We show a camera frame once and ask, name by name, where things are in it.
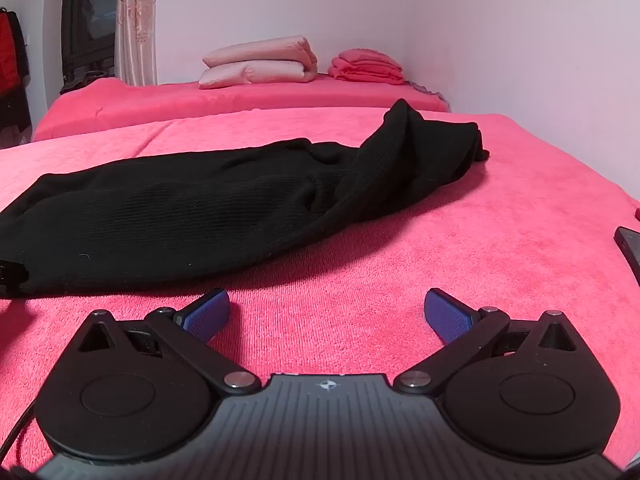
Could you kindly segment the black knit pants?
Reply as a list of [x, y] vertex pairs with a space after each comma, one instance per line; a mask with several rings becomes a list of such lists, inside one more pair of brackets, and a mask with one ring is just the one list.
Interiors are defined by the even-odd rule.
[[488, 156], [478, 125], [398, 101], [356, 148], [298, 138], [45, 174], [2, 211], [1, 293], [206, 281], [405, 209]]

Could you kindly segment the near pink bed blanket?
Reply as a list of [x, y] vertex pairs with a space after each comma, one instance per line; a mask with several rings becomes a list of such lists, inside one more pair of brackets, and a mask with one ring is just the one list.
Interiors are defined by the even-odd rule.
[[[152, 122], [1, 151], [1, 209], [42, 174], [116, 159], [228, 150], [307, 138], [358, 146], [380, 108], [253, 110]], [[424, 113], [477, 122], [490, 157], [420, 204], [350, 226], [314, 246], [211, 285], [151, 295], [1, 299], [1, 443], [32, 402], [88, 313], [142, 318], [228, 290], [229, 324], [212, 346], [262, 380], [273, 373], [386, 373], [395, 377], [440, 347], [424, 320], [438, 287], [512, 318], [564, 311], [620, 395], [606, 452], [639, 453], [639, 286], [614, 242], [639, 231], [639, 203], [570, 155], [498, 115]]]

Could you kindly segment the red-cased smartphone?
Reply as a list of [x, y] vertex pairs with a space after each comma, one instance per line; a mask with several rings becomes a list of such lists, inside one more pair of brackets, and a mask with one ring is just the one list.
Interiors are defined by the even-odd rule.
[[640, 233], [619, 226], [615, 230], [614, 240], [634, 274], [634, 278], [640, 283]]

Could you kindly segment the far pink bed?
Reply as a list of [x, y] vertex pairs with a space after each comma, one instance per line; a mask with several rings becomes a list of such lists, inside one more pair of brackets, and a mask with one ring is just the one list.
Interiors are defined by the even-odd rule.
[[348, 82], [319, 76], [306, 84], [246, 84], [201, 89], [196, 82], [135, 87], [117, 78], [101, 78], [85, 88], [63, 94], [40, 120], [35, 142], [114, 128], [202, 117], [294, 107], [391, 107], [399, 99], [417, 110], [450, 111], [437, 93], [411, 84]]

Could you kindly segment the lower light pink pillow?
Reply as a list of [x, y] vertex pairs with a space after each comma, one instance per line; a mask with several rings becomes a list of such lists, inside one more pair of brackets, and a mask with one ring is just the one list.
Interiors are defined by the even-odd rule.
[[302, 63], [295, 61], [242, 61], [208, 68], [198, 81], [198, 88], [220, 89], [244, 84], [309, 82], [316, 77], [316, 70], [306, 70]]

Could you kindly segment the light pink pillow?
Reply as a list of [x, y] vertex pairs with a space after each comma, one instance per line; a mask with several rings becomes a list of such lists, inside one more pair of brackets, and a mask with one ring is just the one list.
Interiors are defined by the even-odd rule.
[[244, 61], [292, 61], [307, 72], [318, 67], [318, 58], [304, 36], [289, 36], [232, 44], [206, 53], [203, 62], [209, 68]]
[[306, 70], [302, 63], [295, 61], [242, 61], [208, 68], [198, 81], [198, 88], [220, 89], [244, 84], [309, 82], [316, 77], [316, 70]]

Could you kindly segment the hanging red clothes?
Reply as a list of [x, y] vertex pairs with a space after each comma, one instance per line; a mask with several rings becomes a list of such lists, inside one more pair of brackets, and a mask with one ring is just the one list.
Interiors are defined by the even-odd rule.
[[32, 125], [25, 87], [28, 57], [20, 21], [6, 8], [1, 9], [0, 48], [1, 129], [16, 127], [24, 132]]

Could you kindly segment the folded pink blanket stack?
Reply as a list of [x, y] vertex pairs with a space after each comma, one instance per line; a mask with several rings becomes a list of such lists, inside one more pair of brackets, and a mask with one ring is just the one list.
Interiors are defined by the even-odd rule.
[[349, 49], [332, 58], [328, 75], [349, 82], [374, 82], [401, 86], [406, 82], [401, 65], [385, 53]]

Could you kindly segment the upper light pink pillow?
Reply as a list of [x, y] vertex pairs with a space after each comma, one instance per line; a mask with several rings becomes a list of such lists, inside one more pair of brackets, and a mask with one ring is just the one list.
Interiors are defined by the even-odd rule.
[[232, 44], [206, 53], [203, 62], [209, 68], [244, 61], [292, 61], [307, 72], [318, 67], [318, 58], [304, 36], [289, 36]]

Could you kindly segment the patterned pink curtain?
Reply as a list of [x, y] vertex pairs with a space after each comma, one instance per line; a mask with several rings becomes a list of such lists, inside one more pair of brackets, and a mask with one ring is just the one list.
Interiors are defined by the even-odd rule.
[[115, 74], [132, 86], [157, 83], [156, 0], [117, 0]]

